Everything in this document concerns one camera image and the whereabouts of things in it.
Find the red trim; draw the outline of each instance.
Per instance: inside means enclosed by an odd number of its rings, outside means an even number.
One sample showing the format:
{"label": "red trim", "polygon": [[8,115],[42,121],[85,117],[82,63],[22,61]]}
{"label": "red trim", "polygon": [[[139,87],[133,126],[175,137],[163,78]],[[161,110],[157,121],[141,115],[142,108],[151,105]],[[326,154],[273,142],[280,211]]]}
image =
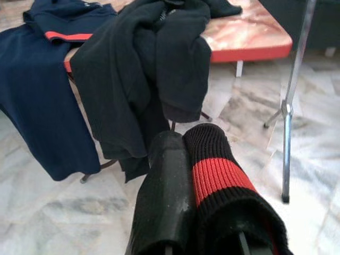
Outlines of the red trim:
{"label": "red trim", "polygon": [[70,60],[64,61],[64,66],[65,66],[65,68],[66,68],[67,73],[72,73]]}
{"label": "red trim", "polygon": [[272,60],[288,56],[293,43],[277,47],[264,47],[253,49],[236,49],[236,50],[215,50],[211,52],[211,62],[234,62],[234,61],[255,61],[255,60]]}
{"label": "red trim", "polygon": [[242,187],[256,192],[248,176],[226,158],[207,158],[197,162],[193,167],[193,184],[197,206],[210,194],[225,188]]}
{"label": "red trim", "polygon": [[74,35],[63,35],[62,33],[48,31],[45,33],[45,36],[49,40],[56,37],[56,38],[62,38],[66,41],[69,41],[69,40],[87,40],[92,36],[92,34],[91,33],[76,33]]}

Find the table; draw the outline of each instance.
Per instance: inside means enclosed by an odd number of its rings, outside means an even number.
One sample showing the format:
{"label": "table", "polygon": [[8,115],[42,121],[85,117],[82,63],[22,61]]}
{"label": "table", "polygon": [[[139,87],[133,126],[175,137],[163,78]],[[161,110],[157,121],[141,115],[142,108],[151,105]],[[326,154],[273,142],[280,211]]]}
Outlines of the table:
{"label": "table", "polygon": [[[131,0],[105,1],[119,11]],[[237,62],[236,77],[242,75],[243,61],[271,60],[288,56],[292,39],[258,0],[229,0],[241,5],[240,15],[212,19],[202,36],[211,48],[211,62]],[[64,61],[71,73],[71,50]]]}

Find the black sweater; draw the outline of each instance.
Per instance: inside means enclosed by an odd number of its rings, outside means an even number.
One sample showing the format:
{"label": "black sweater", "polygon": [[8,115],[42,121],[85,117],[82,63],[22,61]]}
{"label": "black sweater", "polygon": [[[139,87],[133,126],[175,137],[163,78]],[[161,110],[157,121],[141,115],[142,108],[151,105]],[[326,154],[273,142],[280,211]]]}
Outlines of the black sweater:
{"label": "black sweater", "polygon": [[166,118],[199,118],[210,63],[200,34],[210,13],[240,11],[224,0],[136,0],[77,51],[73,75],[105,158],[145,157]]}

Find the metal stand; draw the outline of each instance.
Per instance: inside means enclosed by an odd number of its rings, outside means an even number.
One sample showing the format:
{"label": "metal stand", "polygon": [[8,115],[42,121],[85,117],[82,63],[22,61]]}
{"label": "metal stand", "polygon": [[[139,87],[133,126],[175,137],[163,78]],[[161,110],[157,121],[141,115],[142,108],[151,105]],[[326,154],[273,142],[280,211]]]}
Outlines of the metal stand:
{"label": "metal stand", "polygon": [[[116,159],[111,159],[110,161],[106,162],[105,164],[102,164],[100,166],[100,170],[103,170],[104,168],[108,168],[109,166],[112,166],[114,163],[116,163],[117,160]],[[80,179],[80,183],[84,184],[87,182],[87,179],[91,176],[91,174],[86,174],[83,176],[82,179]]]}
{"label": "metal stand", "polygon": [[265,124],[268,128],[279,117],[280,113],[284,119],[284,140],[283,140],[283,188],[282,202],[289,203],[289,181],[290,181],[290,159],[291,159],[291,129],[293,116],[293,98],[295,94],[296,84],[298,82],[299,70],[302,64],[303,55],[307,43],[308,33],[312,24],[315,4],[317,0],[308,0],[306,4],[303,25],[299,44],[296,50],[294,65],[291,77],[288,83],[288,89],[285,99],[282,101],[281,109],[279,109]]}

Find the sock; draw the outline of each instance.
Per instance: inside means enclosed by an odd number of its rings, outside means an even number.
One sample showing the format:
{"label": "sock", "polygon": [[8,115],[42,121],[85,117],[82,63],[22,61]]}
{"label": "sock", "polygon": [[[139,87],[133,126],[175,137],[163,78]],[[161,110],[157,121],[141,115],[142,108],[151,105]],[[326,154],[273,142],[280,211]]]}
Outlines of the sock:
{"label": "sock", "polygon": [[262,243],[269,240],[270,248],[275,255],[291,254],[287,247],[284,223],[257,193],[233,157],[223,130],[213,124],[200,124],[188,130],[183,139],[192,162],[200,253],[219,254],[212,252],[215,248],[209,246],[214,240],[225,238],[231,230],[228,230],[228,227],[223,229],[221,225],[216,226],[216,222],[229,220],[232,223],[232,220],[223,217],[231,217],[225,213],[236,210],[244,213],[243,218],[250,216],[253,224],[248,226],[244,224],[246,226],[232,230],[244,231]]}

